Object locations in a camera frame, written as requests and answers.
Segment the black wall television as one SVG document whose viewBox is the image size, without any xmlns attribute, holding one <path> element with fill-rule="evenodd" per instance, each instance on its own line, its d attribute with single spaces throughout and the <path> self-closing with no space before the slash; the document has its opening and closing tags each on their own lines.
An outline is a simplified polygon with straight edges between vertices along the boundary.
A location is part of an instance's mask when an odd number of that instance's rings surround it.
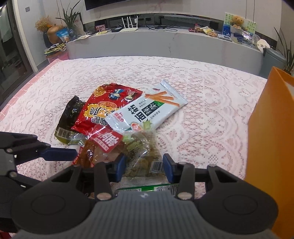
<svg viewBox="0 0 294 239">
<path fill-rule="evenodd" d="M 105 6 L 108 4 L 119 3 L 127 0 L 84 0 L 86 10 L 91 10 L 98 8 L 100 6 Z"/>
</svg>

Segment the grey tv console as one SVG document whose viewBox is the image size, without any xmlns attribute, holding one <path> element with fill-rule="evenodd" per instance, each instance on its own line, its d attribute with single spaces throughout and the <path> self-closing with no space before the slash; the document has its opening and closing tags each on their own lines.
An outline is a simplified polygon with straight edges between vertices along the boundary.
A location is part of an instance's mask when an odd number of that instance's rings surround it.
<svg viewBox="0 0 294 239">
<path fill-rule="evenodd" d="M 262 53 L 245 44 L 189 32 L 156 31 L 140 27 L 131 32 L 108 32 L 68 42 L 70 59 L 108 56 L 156 56 L 217 64 L 258 75 Z"/>
</svg>

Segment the red puffed snack bag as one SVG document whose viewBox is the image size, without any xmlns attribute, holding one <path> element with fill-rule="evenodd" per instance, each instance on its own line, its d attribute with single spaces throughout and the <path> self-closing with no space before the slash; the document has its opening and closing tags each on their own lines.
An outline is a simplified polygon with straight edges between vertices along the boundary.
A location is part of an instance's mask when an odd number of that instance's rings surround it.
<svg viewBox="0 0 294 239">
<path fill-rule="evenodd" d="M 136 100 L 142 93 L 116 83 L 99 86 L 84 104 L 72 129 L 89 135 L 96 125 L 107 126 L 106 116 Z"/>
</svg>

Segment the grey trash bin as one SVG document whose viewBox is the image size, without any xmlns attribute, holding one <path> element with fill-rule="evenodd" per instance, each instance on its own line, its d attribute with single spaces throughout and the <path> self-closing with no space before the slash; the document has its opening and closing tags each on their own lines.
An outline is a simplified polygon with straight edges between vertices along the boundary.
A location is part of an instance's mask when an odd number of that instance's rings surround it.
<svg viewBox="0 0 294 239">
<path fill-rule="evenodd" d="M 267 78 L 272 67 L 283 69 L 286 66 L 286 58 L 278 51 L 271 48 L 263 49 L 263 62 L 259 76 Z"/>
</svg>

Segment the dark seaweed snack packet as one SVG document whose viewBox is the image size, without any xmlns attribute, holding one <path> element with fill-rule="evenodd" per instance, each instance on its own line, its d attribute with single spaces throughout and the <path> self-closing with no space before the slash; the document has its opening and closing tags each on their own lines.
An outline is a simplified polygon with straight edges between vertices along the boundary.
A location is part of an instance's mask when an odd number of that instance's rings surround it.
<svg viewBox="0 0 294 239">
<path fill-rule="evenodd" d="M 72 129 L 82 108 L 84 102 L 78 96 L 74 96 L 66 105 L 65 110 L 60 117 L 54 136 L 62 143 L 67 145 L 78 144 L 83 135 Z"/>
</svg>

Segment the brown teddy bear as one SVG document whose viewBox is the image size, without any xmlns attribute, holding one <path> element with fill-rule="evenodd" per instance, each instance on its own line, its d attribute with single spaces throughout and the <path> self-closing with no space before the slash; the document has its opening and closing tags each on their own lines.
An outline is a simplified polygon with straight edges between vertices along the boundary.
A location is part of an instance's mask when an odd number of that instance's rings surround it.
<svg viewBox="0 0 294 239">
<path fill-rule="evenodd" d="M 238 29 L 242 29 L 242 25 L 244 23 L 244 20 L 242 17 L 234 15 L 232 16 L 231 20 L 230 20 L 230 24 L 234 27 L 234 28 L 238 28 Z"/>
</svg>

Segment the potted plant left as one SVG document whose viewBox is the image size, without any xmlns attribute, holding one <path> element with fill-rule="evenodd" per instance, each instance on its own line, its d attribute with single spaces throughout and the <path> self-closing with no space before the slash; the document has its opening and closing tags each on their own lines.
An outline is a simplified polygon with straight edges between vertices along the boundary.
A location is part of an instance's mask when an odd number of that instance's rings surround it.
<svg viewBox="0 0 294 239">
<path fill-rule="evenodd" d="M 62 7 L 62 14 L 63 16 L 57 17 L 56 19 L 62 20 L 68 29 L 68 34 L 70 40 L 75 40 L 77 38 L 77 34 L 74 30 L 75 27 L 75 21 L 77 17 L 80 16 L 80 11 L 76 10 L 77 5 L 80 3 L 80 1 L 77 1 L 72 7 L 70 4 L 66 8 Z"/>
</svg>

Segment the potted plant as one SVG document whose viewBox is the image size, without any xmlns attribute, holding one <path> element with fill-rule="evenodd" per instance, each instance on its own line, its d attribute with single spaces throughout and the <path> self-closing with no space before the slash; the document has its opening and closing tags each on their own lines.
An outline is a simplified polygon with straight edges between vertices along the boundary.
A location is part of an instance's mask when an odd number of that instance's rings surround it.
<svg viewBox="0 0 294 239">
<path fill-rule="evenodd" d="M 68 29 L 68 34 L 70 40 L 75 40 L 77 38 L 77 34 L 74 30 L 75 27 L 75 21 L 77 17 L 80 16 L 80 11 L 76 10 L 77 5 L 80 3 L 80 1 L 77 1 L 72 7 L 70 4 L 66 8 L 62 7 L 62 14 L 63 16 L 57 17 L 56 19 L 62 20 Z"/>
<path fill-rule="evenodd" d="M 294 65 L 294 62 L 293 62 L 294 56 L 293 56 L 293 44 L 292 44 L 292 41 L 290 40 L 290 42 L 287 43 L 283 31 L 280 29 L 279 32 L 278 32 L 276 28 L 274 28 L 274 29 L 275 29 L 275 32 L 276 32 L 276 34 L 278 36 L 279 42 L 280 42 L 280 44 L 282 46 L 282 51 L 280 51 L 280 52 L 282 53 L 282 55 L 286 59 L 284 71 L 286 73 L 288 73 L 289 75 L 292 75 L 292 73 L 293 73 L 293 65 Z"/>
</svg>

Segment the white wifi router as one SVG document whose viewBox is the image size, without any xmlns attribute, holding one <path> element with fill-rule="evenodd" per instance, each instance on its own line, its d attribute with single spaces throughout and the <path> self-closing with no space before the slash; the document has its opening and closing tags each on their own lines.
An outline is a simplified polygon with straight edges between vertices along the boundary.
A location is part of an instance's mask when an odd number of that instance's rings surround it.
<svg viewBox="0 0 294 239">
<path fill-rule="evenodd" d="M 122 17 L 123 28 L 120 30 L 120 32 L 134 32 L 139 29 L 138 16 L 136 16 L 134 22 L 132 22 L 132 18 L 130 16 L 126 17 L 126 21 L 127 24 L 125 24 L 124 18 Z"/>
</svg>

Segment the potted plant right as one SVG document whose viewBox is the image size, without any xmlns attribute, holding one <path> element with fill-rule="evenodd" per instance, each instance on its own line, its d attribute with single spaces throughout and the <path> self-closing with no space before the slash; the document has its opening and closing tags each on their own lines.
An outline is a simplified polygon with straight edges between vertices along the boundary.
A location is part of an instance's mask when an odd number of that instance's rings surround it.
<svg viewBox="0 0 294 239">
<path fill-rule="evenodd" d="M 280 42 L 280 44 L 282 46 L 282 51 L 280 51 L 280 52 L 282 53 L 282 55 L 286 59 L 284 71 L 286 73 L 288 73 L 289 75 L 292 75 L 292 73 L 293 73 L 293 65 L 294 65 L 294 62 L 293 62 L 294 56 L 293 56 L 293 44 L 292 44 L 292 41 L 290 40 L 290 42 L 287 43 L 283 31 L 280 29 L 279 32 L 278 32 L 276 28 L 274 28 L 274 29 L 275 29 L 275 32 L 276 32 L 276 34 L 278 36 L 279 42 Z"/>
</svg>

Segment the green pickled vegetable packet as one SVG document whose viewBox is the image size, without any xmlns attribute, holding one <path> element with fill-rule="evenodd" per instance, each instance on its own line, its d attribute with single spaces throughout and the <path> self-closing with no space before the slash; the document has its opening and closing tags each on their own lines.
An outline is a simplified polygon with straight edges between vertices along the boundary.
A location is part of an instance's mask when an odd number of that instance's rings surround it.
<svg viewBox="0 0 294 239">
<path fill-rule="evenodd" d="M 150 121 L 144 122 L 139 131 L 126 132 L 123 143 L 127 156 L 125 176 L 152 177 L 164 173 L 156 132 Z"/>
</svg>

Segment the red braised meat packet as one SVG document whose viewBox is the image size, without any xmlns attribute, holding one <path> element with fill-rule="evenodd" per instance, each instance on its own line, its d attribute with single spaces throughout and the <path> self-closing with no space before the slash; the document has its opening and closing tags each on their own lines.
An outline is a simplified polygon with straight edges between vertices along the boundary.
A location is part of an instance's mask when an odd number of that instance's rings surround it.
<svg viewBox="0 0 294 239">
<path fill-rule="evenodd" d="M 91 168 L 99 162 L 113 162 L 123 149 L 123 135 L 98 124 L 89 134 L 72 164 Z"/>
</svg>

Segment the white spicy strip packet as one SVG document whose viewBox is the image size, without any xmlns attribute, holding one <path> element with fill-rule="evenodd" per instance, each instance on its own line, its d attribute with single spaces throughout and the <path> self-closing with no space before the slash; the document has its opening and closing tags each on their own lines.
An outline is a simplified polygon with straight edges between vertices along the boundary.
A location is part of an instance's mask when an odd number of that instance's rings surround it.
<svg viewBox="0 0 294 239">
<path fill-rule="evenodd" d="M 106 117 L 116 132 L 140 131 L 145 122 L 157 129 L 168 117 L 187 105 L 188 101 L 163 80 L 139 98 Z"/>
</svg>

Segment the green greeting card board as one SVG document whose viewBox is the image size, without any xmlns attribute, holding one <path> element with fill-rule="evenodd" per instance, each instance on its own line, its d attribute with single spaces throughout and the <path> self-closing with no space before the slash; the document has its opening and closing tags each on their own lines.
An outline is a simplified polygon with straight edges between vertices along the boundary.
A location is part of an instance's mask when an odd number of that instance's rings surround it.
<svg viewBox="0 0 294 239">
<path fill-rule="evenodd" d="M 230 25 L 230 20 L 232 18 L 232 16 L 234 16 L 233 14 L 231 13 L 225 13 L 225 18 L 224 18 L 224 25 Z M 256 23 L 251 21 L 251 20 L 248 20 L 244 17 L 242 17 L 243 20 L 244 20 L 244 23 L 242 25 L 242 30 L 246 31 L 246 32 L 250 32 L 250 33 L 255 33 L 256 31 Z"/>
</svg>

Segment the pink storage basket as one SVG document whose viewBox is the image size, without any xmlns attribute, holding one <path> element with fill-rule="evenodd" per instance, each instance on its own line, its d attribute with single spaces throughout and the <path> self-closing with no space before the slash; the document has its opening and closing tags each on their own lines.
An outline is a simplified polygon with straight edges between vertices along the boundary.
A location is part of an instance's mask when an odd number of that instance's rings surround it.
<svg viewBox="0 0 294 239">
<path fill-rule="evenodd" d="M 69 56 L 68 56 L 68 52 L 67 51 L 59 51 L 59 52 L 56 52 L 55 54 L 52 54 L 50 56 L 46 56 L 46 59 L 48 60 L 49 63 L 52 63 L 56 59 L 59 59 L 59 60 L 68 60 L 69 59 Z"/>
</svg>

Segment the green sausage stick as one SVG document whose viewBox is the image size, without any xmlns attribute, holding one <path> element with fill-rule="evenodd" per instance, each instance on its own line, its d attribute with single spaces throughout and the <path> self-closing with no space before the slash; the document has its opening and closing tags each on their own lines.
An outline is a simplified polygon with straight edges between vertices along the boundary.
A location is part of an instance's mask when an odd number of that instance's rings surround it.
<svg viewBox="0 0 294 239">
<path fill-rule="evenodd" d="M 149 186 L 136 186 L 119 188 L 114 194 L 117 196 L 121 192 L 156 192 L 156 191 L 169 191 L 173 196 L 176 194 L 179 184 L 160 184 L 160 185 L 149 185 Z"/>
</svg>

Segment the golden vase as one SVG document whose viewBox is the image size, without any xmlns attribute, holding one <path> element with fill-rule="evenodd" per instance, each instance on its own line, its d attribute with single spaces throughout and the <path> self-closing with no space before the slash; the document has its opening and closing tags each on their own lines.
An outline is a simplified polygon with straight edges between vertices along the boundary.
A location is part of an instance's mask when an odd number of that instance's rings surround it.
<svg viewBox="0 0 294 239">
<path fill-rule="evenodd" d="M 63 28 L 64 26 L 62 25 L 54 25 L 48 29 L 47 36 L 52 44 L 62 43 L 62 40 L 57 36 L 57 32 L 62 30 Z"/>
</svg>

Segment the orange cardboard box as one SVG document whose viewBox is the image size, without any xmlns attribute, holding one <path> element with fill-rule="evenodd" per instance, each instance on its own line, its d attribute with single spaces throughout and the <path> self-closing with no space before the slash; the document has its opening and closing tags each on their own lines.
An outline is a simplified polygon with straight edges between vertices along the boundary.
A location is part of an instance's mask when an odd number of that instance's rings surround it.
<svg viewBox="0 0 294 239">
<path fill-rule="evenodd" d="M 278 204 L 273 232 L 293 238 L 293 77 L 276 67 L 248 121 L 245 180 Z"/>
</svg>

